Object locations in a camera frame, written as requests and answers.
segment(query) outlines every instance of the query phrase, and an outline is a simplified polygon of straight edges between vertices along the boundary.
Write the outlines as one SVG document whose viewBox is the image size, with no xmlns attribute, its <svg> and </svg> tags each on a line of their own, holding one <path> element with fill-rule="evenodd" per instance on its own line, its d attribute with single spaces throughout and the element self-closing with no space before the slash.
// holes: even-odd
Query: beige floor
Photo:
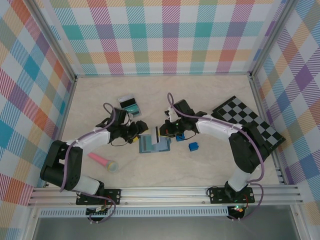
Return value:
<svg viewBox="0 0 320 240">
<path fill-rule="evenodd" d="M 258 112 L 245 75 L 80 78 L 62 139 L 71 140 L 91 131 L 108 116 L 102 104 L 108 102 L 119 107 L 117 99 L 128 94 L 134 94 L 142 112 L 142 116 L 135 119 L 145 121 L 149 127 L 161 126 L 166 119 L 164 110 L 169 106 L 167 92 L 173 94 L 175 101 L 186 99 L 195 112 L 211 114 L 233 95 Z M 114 144 L 123 142 L 116 139 Z M 189 151 L 191 142 L 198 142 L 197 151 Z M 204 134 L 183 142 L 173 138 L 168 152 L 140 154 L 138 142 L 122 147 L 108 144 L 94 152 L 118 162 L 119 170 L 110 173 L 84 156 L 82 174 L 109 187 L 224 185 L 235 169 L 229 143 Z M 265 177 L 261 183 L 279 183 L 271 158 L 265 161 Z"/>
</svg>

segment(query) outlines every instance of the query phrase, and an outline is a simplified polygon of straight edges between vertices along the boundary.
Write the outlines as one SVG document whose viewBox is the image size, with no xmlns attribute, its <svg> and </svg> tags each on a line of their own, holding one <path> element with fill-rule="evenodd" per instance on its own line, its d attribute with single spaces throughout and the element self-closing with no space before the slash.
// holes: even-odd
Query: blue cube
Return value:
<svg viewBox="0 0 320 240">
<path fill-rule="evenodd" d="M 176 139 L 176 141 L 177 142 L 180 142 L 180 141 L 183 141 L 183 140 L 185 140 L 185 134 L 184 133 L 182 133 L 182 136 L 175 136 L 175 139 Z"/>
<path fill-rule="evenodd" d="M 196 141 L 189 144 L 190 152 L 196 151 L 198 150 L 198 148 L 199 148 L 199 145 Z"/>
</svg>

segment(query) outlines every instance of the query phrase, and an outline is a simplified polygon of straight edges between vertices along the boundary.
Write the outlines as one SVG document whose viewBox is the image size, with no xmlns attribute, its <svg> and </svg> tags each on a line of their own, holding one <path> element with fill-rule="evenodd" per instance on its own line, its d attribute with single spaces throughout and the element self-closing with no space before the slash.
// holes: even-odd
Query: small box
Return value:
<svg viewBox="0 0 320 240">
<path fill-rule="evenodd" d="M 196 151 L 198 150 L 198 148 L 199 148 L 199 145 L 196 141 L 189 144 L 190 152 Z"/>
<path fill-rule="evenodd" d="M 175 136 L 175 139 L 176 139 L 176 141 L 177 142 L 180 142 L 180 141 L 184 141 L 185 140 L 185 134 L 184 133 L 182 133 L 182 136 Z"/>
<path fill-rule="evenodd" d="M 133 94 L 119 97 L 118 101 L 120 103 L 121 108 L 132 114 L 133 117 L 141 115 L 140 108 L 138 107 L 138 104 Z"/>
</svg>

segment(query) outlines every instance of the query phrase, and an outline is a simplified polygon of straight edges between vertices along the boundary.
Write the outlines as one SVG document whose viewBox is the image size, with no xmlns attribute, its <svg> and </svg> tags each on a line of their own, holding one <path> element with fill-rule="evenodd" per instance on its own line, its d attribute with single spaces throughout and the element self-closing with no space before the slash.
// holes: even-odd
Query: blue block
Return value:
<svg viewBox="0 0 320 240">
<path fill-rule="evenodd" d="M 180 141 L 183 141 L 183 140 L 185 140 L 185 134 L 184 133 L 182 133 L 182 136 L 175 136 L 175 139 L 176 139 L 176 141 L 177 142 L 180 142 Z"/>
<path fill-rule="evenodd" d="M 198 146 L 197 142 L 192 142 L 192 143 L 189 144 L 190 152 L 198 150 L 198 148 L 199 148 L 199 146 Z"/>
</svg>

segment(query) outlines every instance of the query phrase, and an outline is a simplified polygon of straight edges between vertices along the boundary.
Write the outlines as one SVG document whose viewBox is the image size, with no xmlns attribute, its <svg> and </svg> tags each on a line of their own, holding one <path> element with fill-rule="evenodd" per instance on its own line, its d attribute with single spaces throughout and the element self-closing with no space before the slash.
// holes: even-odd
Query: black and white checkerboard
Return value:
<svg viewBox="0 0 320 240">
<path fill-rule="evenodd" d="M 286 140 L 236 96 L 231 97 L 215 108 L 211 115 L 216 119 L 232 124 L 244 125 L 253 123 L 266 141 L 271 152 Z"/>
</svg>

